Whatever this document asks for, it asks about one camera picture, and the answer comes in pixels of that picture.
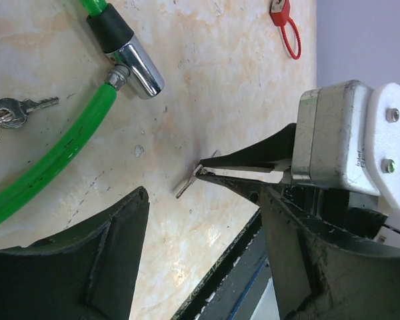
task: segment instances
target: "red cable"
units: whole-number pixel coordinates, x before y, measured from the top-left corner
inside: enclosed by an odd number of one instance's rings
[[[299,35],[298,28],[296,28],[296,24],[295,24],[295,22],[293,22],[292,18],[289,17],[287,22],[289,22],[289,24],[292,26],[292,28],[295,32],[296,40],[298,42],[298,54],[296,55],[293,52],[292,47],[289,43],[289,40],[287,40],[287,35],[286,35],[286,30],[285,30],[284,25],[280,26],[281,34],[283,36],[283,41],[285,42],[286,48],[287,48],[289,54],[291,55],[291,57],[294,58],[294,60],[298,60],[301,57],[301,36]]]

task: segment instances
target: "gray floor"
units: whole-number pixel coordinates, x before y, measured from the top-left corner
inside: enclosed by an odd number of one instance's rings
[[[280,320],[277,301],[275,299],[273,278],[268,280],[268,285],[252,314],[251,320]]]

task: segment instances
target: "silver metal housing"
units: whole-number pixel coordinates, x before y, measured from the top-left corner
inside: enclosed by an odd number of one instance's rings
[[[380,194],[363,156],[372,91],[360,81],[348,81],[302,95],[291,169],[294,182]]]
[[[163,90],[165,81],[136,35],[107,56],[112,62],[122,63],[129,68],[127,82],[141,99],[153,98]]]

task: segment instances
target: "beige surface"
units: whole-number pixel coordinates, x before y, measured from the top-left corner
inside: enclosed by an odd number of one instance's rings
[[[165,90],[149,101],[121,90],[68,168],[0,225],[0,248],[29,245],[143,185],[151,210],[131,319],[168,319],[255,211],[204,182],[179,201],[175,188],[214,150],[236,151],[296,120],[300,95],[315,86],[315,0],[291,4],[299,61],[285,53],[269,0],[113,4],[162,72]],[[2,130],[0,190],[60,138],[109,68],[76,0],[0,0],[0,97],[61,98],[23,128]],[[139,158],[136,145],[145,150]]]

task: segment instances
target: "green cable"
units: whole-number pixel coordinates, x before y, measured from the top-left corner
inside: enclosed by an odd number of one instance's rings
[[[0,223],[34,198],[74,159],[99,127],[116,98],[117,92],[112,86],[100,86],[83,113],[52,150],[0,192]]]
[[[107,7],[105,0],[80,0],[80,2],[91,17],[99,15]]]

